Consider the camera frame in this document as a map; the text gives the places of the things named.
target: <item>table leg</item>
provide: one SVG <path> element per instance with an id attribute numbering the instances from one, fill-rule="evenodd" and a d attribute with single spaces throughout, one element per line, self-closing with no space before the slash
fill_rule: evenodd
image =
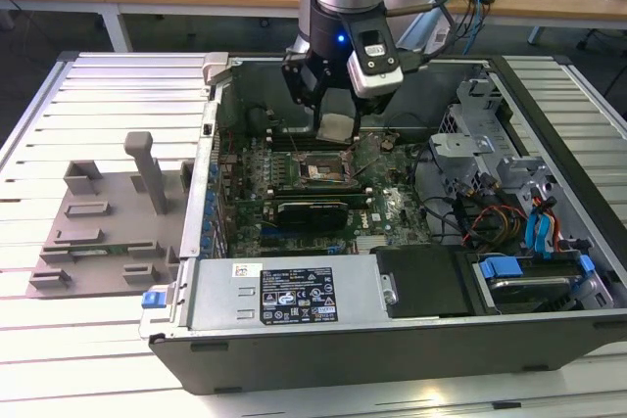
<path id="1" fill-rule="evenodd" d="M 101 15 L 109 32 L 114 51 L 116 53 L 132 52 L 133 47 L 130 44 L 130 39 L 128 39 L 128 31 L 126 31 L 126 25 L 121 13 L 112 6 L 103 11 Z"/>
<path id="2" fill-rule="evenodd" d="M 536 44 L 538 40 L 540 39 L 540 36 L 542 36 L 542 33 L 544 32 L 544 30 L 545 28 L 543 26 L 534 26 L 533 29 L 531 30 L 531 34 L 527 38 L 527 42 L 529 44 Z"/>
<path id="3" fill-rule="evenodd" d="M 8 10 L 0 10 L 0 30 L 10 31 L 15 27 Z"/>

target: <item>wire bundle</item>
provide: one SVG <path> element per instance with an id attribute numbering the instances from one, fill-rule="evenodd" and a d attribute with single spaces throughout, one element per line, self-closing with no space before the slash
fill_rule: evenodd
<path id="1" fill-rule="evenodd" d="M 486 17 L 490 14 L 490 5 L 487 7 L 481 0 L 468 0 L 466 11 L 455 31 L 455 41 L 468 38 L 462 53 L 468 53 L 479 32 L 485 26 Z"/>
<path id="2" fill-rule="evenodd" d="M 533 208 L 537 208 L 542 204 L 542 200 L 540 198 L 534 198 L 532 200 Z M 555 215 L 552 209 L 545 209 L 545 214 L 551 220 L 551 227 L 549 229 L 549 234 L 551 236 L 551 241 L 553 243 L 553 250 L 556 252 L 560 252 L 559 249 L 559 219 Z"/>
<path id="3" fill-rule="evenodd" d="M 502 223 L 499 233 L 493 239 L 487 239 L 483 237 L 481 240 L 482 245 L 477 248 L 477 253 L 487 253 L 492 250 L 498 249 L 503 243 L 513 240 L 520 234 L 520 229 L 523 225 L 523 220 L 526 215 L 517 208 L 511 206 L 488 206 L 484 208 L 479 215 L 474 219 L 474 222 L 470 226 L 472 231 L 476 231 L 479 228 L 479 223 L 488 215 L 496 216 Z M 472 239 L 470 231 L 463 237 L 461 244 L 465 244 Z"/>

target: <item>metal slat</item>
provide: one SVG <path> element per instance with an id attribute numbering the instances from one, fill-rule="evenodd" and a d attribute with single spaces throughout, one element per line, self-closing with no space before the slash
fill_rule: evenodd
<path id="1" fill-rule="evenodd" d="M 627 205 L 613 205 L 612 209 L 614 209 L 620 221 L 627 224 Z"/>
<path id="2" fill-rule="evenodd" d="M 200 90 L 202 78 L 102 78 L 65 80 L 60 90 Z"/>
<path id="3" fill-rule="evenodd" d="M 0 269 L 34 268 L 41 253 L 40 245 L 0 247 Z"/>
<path id="4" fill-rule="evenodd" d="M 68 78 L 203 78 L 200 68 L 72 68 Z"/>
<path id="5" fill-rule="evenodd" d="M 4 198 L 3 185 L 0 183 L 0 195 Z M 59 211 L 61 199 L 56 200 L 24 200 L 12 203 L 3 203 L 0 200 L 0 221 L 54 219 Z"/>
<path id="6" fill-rule="evenodd" d="M 61 179 L 15 180 L 0 183 L 0 195 L 3 200 L 61 200 L 67 189 L 66 182 Z"/>
<path id="7" fill-rule="evenodd" d="M 550 101 L 550 100 L 558 100 L 564 101 L 568 100 L 571 102 L 574 101 L 584 101 L 589 102 L 588 96 L 582 92 L 580 89 L 576 90 L 529 90 L 532 98 L 538 101 Z"/>
<path id="8" fill-rule="evenodd" d="M 43 116 L 37 129 L 157 129 L 200 126 L 202 115 Z"/>
<path id="9" fill-rule="evenodd" d="M 620 172 L 619 170 L 611 171 L 591 168 L 587 173 L 597 186 L 627 186 L 627 169 L 624 172 Z"/>
<path id="10" fill-rule="evenodd" d="M 114 102 L 103 107 L 101 103 L 93 102 L 58 102 L 50 104 L 45 115 L 196 115 L 203 112 L 205 104 L 206 102 Z"/>
<path id="11" fill-rule="evenodd" d="M 5 271 L 0 273 L 0 299 L 23 296 L 29 278 L 30 271 Z"/>
<path id="12" fill-rule="evenodd" d="M 586 171 L 593 168 L 627 170 L 627 156 L 622 154 L 576 154 L 575 159 Z"/>
<path id="13" fill-rule="evenodd" d="M 0 348 L 0 364 L 15 364 L 20 362 L 54 361 L 56 359 L 95 359 L 107 356 L 120 355 L 149 355 L 148 342 L 137 337 L 135 340 L 121 340 L 116 342 L 78 343 L 62 342 L 53 343 L 48 338 L 45 342 L 35 344 L 11 344 L 5 342 L 0 332 L 0 342 L 5 348 Z"/>
<path id="14" fill-rule="evenodd" d="M 584 153 L 620 153 L 627 152 L 627 141 L 624 139 L 568 139 L 564 141 L 573 154 Z"/>
<path id="15" fill-rule="evenodd" d="M 193 159 L 196 156 L 196 144 L 154 144 L 151 154 L 155 159 Z M 23 161 L 126 161 L 132 159 L 124 151 L 122 144 L 36 145 L 18 149 L 16 158 Z"/>
<path id="16" fill-rule="evenodd" d="M 601 113 L 545 113 L 545 115 L 552 125 L 609 125 L 609 122 Z"/>
<path id="17" fill-rule="evenodd" d="M 11 384 L 0 389 L 0 400 L 180 387 L 166 366 L 152 355 L 5 364 L 0 367 L 0 383 Z"/>
<path id="18" fill-rule="evenodd" d="M 139 322 L 141 313 L 141 296 L 6 300 L 0 309 L 0 328 Z"/>
<path id="19" fill-rule="evenodd" d="M 611 206 L 627 204 L 627 191 L 624 186 L 602 186 L 599 191 Z"/>
<path id="20" fill-rule="evenodd" d="M 204 56 L 81 56 L 74 61 L 74 68 L 197 68 L 203 66 Z"/>
<path id="21" fill-rule="evenodd" d="M 566 91 L 566 90 L 578 90 L 577 86 L 572 83 L 571 80 L 546 80 L 546 79 L 526 79 L 520 80 L 522 84 L 529 91 L 533 90 L 553 90 L 553 91 Z"/>
<path id="22" fill-rule="evenodd" d="M 537 102 L 540 109 L 545 113 L 598 113 L 599 109 L 589 101 L 552 101 Z"/>
<path id="23" fill-rule="evenodd" d="M 554 61 L 507 61 L 509 66 L 518 73 L 519 70 L 561 70 L 561 66 Z"/>
<path id="24" fill-rule="evenodd" d="M 563 80 L 572 84 L 572 80 L 561 68 L 557 70 L 515 70 L 521 80 Z"/>
<path id="25" fill-rule="evenodd" d="M 25 144 L 119 144 L 124 142 L 126 134 L 141 129 L 43 129 L 30 132 L 24 137 Z M 177 129 L 152 129 L 150 131 L 155 144 L 198 141 L 200 130 L 196 127 Z"/>
<path id="26" fill-rule="evenodd" d="M 516 134 L 518 134 L 521 138 L 528 137 L 527 131 L 520 124 L 518 120 L 511 120 L 512 127 Z M 554 126 L 555 131 L 559 134 L 564 141 L 569 139 L 578 139 L 578 138 L 586 138 L 586 139 L 614 139 L 620 138 L 620 134 L 616 130 L 614 126 L 585 126 L 585 125 L 569 125 L 569 126 Z"/>
<path id="27" fill-rule="evenodd" d="M 114 173 L 119 171 L 136 172 L 135 161 L 95 161 L 102 173 Z M 182 159 L 170 161 L 160 160 L 161 170 L 180 170 Z M 50 180 L 63 178 L 70 162 L 26 162 L 8 165 L 2 172 L 2 176 L 15 180 Z"/>
<path id="28" fill-rule="evenodd" d="M 46 219 L 0 222 L 0 244 L 43 244 L 48 238 L 51 225 L 51 221 Z"/>
<path id="29" fill-rule="evenodd" d="M 53 102 L 194 102 L 203 99 L 198 88 L 188 90 L 62 90 Z"/>

